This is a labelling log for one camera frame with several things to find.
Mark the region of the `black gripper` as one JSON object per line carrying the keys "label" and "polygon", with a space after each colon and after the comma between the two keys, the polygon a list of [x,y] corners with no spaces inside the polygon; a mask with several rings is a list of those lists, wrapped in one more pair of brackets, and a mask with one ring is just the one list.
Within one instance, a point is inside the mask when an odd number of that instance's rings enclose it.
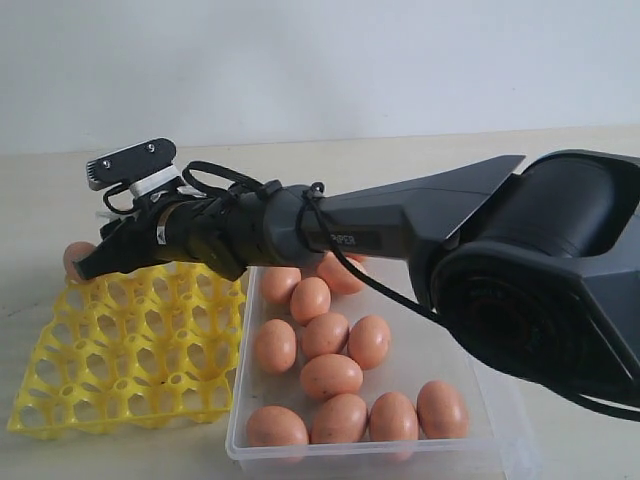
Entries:
{"label": "black gripper", "polygon": [[171,261],[200,263],[192,236],[197,217],[210,202],[197,197],[162,197],[132,219],[121,221],[96,249],[75,266],[84,280]]}

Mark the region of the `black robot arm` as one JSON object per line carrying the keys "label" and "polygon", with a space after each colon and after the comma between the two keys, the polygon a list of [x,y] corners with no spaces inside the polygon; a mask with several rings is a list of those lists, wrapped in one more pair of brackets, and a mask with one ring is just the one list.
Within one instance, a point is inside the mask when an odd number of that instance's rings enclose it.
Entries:
{"label": "black robot arm", "polygon": [[88,164],[134,206],[75,263],[84,279],[170,261],[234,280],[327,253],[403,260],[409,307],[493,369],[569,399],[639,403],[639,161],[561,150],[502,155],[328,196],[143,144]]}

